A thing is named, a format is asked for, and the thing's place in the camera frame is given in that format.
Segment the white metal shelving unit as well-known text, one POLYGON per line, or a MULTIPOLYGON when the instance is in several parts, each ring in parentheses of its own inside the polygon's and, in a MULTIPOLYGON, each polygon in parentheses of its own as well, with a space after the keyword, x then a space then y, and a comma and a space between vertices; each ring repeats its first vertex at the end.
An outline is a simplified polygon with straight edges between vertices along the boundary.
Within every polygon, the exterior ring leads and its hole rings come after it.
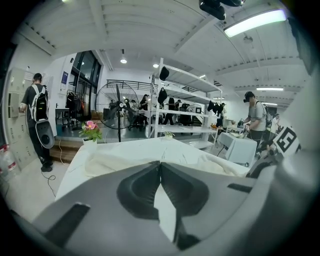
POLYGON ((215 146, 223 91, 213 82, 166 64, 160 59, 152 75, 149 97, 149 137, 169 131, 197 149, 215 146))

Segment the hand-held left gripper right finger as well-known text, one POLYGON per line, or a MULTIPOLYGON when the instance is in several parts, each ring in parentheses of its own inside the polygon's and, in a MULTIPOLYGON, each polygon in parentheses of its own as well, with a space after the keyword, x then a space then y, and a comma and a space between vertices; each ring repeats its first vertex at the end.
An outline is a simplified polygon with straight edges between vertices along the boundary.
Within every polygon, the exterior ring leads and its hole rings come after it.
POLYGON ((183 251, 218 230, 252 191, 254 178, 228 176, 163 162, 161 185, 176 209, 173 243, 183 251))

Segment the black standing fan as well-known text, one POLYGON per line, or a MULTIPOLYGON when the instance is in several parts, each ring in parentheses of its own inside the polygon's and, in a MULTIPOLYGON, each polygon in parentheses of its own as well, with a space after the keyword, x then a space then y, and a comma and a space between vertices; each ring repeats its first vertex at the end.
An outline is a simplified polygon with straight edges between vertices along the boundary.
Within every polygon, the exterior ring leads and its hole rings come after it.
POLYGON ((136 92, 123 80, 107 80, 98 89, 94 102, 95 112, 102 113, 100 122, 116 131, 118 141, 122 141, 121 132, 130 129, 139 115, 139 103, 136 92))

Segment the grey locker cabinet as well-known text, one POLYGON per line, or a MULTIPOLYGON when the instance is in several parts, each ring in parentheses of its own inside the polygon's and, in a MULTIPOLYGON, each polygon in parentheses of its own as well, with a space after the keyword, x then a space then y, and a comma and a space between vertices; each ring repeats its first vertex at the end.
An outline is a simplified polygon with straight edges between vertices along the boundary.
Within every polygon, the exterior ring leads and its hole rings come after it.
POLYGON ((10 151, 22 170, 37 158, 29 135, 27 113, 19 107, 26 89, 32 84, 33 73, 12 68, 7 77, 4 91, 4 127, 10 151))

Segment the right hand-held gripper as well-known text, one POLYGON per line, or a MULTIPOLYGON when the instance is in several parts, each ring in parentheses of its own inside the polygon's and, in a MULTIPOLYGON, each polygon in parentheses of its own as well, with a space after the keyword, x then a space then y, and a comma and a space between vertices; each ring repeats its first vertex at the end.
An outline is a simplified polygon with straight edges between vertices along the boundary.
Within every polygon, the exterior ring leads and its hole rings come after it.
MULTIPOLYGON (((296 132, 291 126, 283 127, 280 133, 271 137, 270 140, 262 142, 259 152, 262 156, 274 156, 276 158, 286 158, 296 154, 301 150, 301 144, 296 132)), ((246 178, 257 179, 266 167, 277 165, 277 161, 272 157, 260 158, 246 174, 246 178)))

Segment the pile of clear water bottles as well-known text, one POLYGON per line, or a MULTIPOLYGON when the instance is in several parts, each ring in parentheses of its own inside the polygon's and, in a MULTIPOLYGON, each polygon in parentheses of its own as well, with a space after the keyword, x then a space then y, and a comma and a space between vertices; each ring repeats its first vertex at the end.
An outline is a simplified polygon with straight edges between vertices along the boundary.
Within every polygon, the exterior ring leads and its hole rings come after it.
POLYGON ((20 169, 10 146, 5 144, 0 147, 0 175, 5 180, 10 180, 19 173, 20 169))

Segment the white ceiling tube light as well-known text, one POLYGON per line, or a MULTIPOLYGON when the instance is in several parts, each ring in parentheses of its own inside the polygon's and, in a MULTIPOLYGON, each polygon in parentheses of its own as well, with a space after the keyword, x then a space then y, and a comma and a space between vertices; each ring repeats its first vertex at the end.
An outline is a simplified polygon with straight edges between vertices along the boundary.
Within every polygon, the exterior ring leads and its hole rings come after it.
POLYGON ((286 14, 282 9, 272 10, 252 16, 234 25, 231 25, 230 27, 224 29, 224 33, 229 38, 232 38, 246 31, 272 23, 283 22, 286 19, 286 14))

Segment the pink flower potted plant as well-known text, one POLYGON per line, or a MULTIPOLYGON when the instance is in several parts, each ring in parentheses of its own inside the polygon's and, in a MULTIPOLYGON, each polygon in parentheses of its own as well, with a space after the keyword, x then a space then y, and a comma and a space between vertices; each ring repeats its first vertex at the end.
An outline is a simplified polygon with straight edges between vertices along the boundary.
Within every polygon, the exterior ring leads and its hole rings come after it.
POLYGON ((88 120, 82 123, 79 136, 82 137, 84 146, 93 146, 97 140, 102 139, 102 132, 95 122, 88 120))

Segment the beige towel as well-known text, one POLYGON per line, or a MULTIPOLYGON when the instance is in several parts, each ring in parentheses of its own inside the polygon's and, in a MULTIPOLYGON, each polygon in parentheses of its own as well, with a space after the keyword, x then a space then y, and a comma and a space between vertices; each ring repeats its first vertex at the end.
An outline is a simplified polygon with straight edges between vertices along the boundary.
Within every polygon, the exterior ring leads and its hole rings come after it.
POLYGON ((165 160, 162 158, 156 159, 150 157, 142 159, 125 159, 123 157, 99 153, 88 158, 84 164, 84 168, 87 177, 98 177, 151 162, 177 164, 202 172, 232 177, 245 177, 249 173, 247 167, 229 161, 224 162, 223 159, 213 155, 201 155, 195 163, 187 163, 185 157, 183 157, 182 160, 165 160))

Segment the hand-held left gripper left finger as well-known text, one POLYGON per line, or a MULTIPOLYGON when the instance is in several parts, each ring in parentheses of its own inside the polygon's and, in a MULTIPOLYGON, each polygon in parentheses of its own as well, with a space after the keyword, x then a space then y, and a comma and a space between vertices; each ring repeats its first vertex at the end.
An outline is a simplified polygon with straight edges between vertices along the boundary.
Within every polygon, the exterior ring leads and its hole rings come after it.
POLYGON ((171 256, 154 207, 160 164, 93 177, 48 206, 36 229, 72 256, 171 256))

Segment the wooden step platform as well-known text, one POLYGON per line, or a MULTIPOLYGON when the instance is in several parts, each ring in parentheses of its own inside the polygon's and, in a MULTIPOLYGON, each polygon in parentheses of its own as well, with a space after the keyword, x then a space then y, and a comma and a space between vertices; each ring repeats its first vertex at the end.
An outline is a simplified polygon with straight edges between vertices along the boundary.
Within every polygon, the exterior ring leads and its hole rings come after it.
POLYGON ((79 141, 55 140, 50 156, 54 161, 70 164, 82 145, 79 141))

